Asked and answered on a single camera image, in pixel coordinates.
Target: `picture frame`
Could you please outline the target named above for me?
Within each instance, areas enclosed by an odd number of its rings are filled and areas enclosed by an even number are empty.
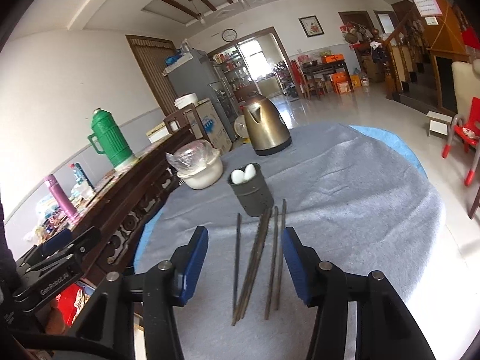
[[[300,24],[307,38],[325,34],[316,15],[299,17],[298,20],[300,21]]]

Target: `carved wooden sideboard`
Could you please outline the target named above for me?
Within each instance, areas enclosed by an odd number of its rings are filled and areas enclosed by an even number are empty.
[[[83,260],[87,283],[97,286],[108,272],[123,272],[131,262],[144,225],[179,185],[165,153],[174,153],[193,140],[189,126],[183,127],[164,142],[154,143],[137,154],[138,162],[128,171],[104,178],[106,186],[72,229],[74,238],[91,226],[102,233],[100,242]]]

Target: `thermos flask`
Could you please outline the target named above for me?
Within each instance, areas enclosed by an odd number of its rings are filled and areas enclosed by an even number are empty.
[[[93,134],[88,136],[88,140],[98,154],[108,157],[115,170],[121,170],[136,160],[110,112],[101,108],[95,109],[91,128]],[[97,137],[102,150],[97,148],[94,137]]]
[[[61,210],[68,216],[69,220],[72,223],[77,221],[78,212],[73,204],[71,204],[70,199],[63,191],[62,187],[60,186],[59,182],[55,178],[54,175],[48,175],[44,178],[45,185],[49,189],[50,193],[53,195],[55,200],[57,201]]]

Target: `round table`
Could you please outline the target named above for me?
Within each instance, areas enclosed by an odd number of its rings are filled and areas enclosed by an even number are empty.
[[[381,270],[406,301],[428,263],[445,215],[424,174],[395,150],[349,126],[323,122],[290,133],[293,143],[271,156],[257,156],[250,145],[224,155],[222,178],[204,190],[176,189],[142,240],[146,245],[138,273],[168,259],[197,225],[209,231],[195,295],[182,309],[175,308],[186,359],[301,359],[308,350],[316,309],[297,298],[286,264],[280,310],[263,319],[272,219],[245,318],[230,325],[237,212],[242,214],[239,286],[258,225],[226,181],[245,164],[260,164],[276,205],[286,199],[286,225],[295,228],[302,243],[343,271],[367,275]],[[351,312],[348,359],[354,357],[354,321]]]

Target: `plastic wrap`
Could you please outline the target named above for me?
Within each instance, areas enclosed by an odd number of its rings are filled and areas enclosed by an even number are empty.
[[[177,171],[187,176],[207,167],[207,164],[218,155],[218,149],[210,142],[199,139],[180,147],[174,154],[166,153],[166,160]]]

